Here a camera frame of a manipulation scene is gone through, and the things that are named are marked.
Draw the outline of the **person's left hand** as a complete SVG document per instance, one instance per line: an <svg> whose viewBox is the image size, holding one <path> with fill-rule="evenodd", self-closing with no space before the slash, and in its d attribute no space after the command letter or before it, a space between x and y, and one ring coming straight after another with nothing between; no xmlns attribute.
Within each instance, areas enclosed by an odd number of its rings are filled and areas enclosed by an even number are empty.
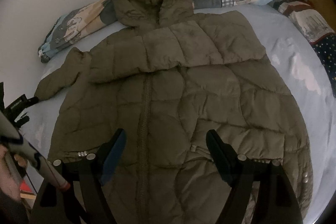
<svg viewBox="0 0 336 224"><path fill-rule="evenodd" d="M12 200L20 202L21 201L21 191L20 184L15 181L13 175L5 160L5 156L8 154L7 148L1 145L1 191L10 197Z"/></svg>

